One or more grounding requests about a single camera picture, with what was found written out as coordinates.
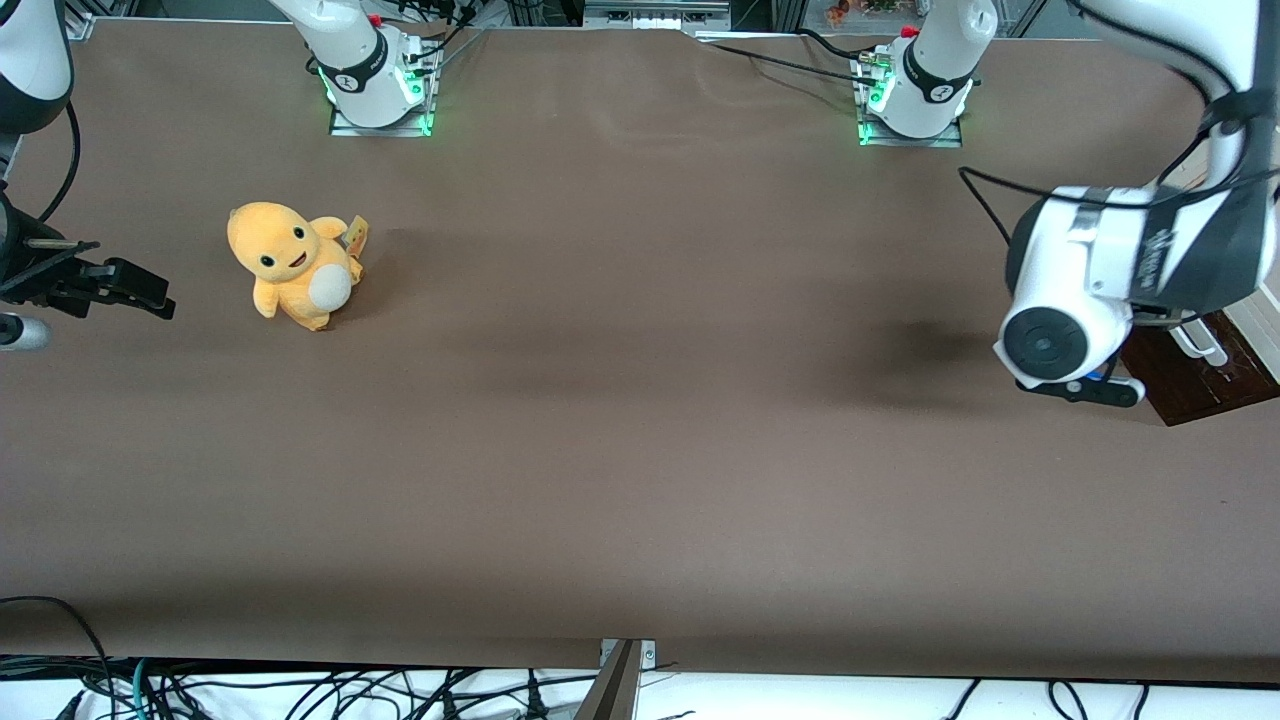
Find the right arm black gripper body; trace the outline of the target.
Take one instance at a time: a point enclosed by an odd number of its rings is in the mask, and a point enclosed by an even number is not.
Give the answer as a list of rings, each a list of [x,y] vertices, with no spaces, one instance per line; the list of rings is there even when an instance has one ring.
[[[81,255],[100,246],[70,240],[4,240],[1,300],[87,318],[90,307],[105,304],[106,296],[87,274],[95,265]]]

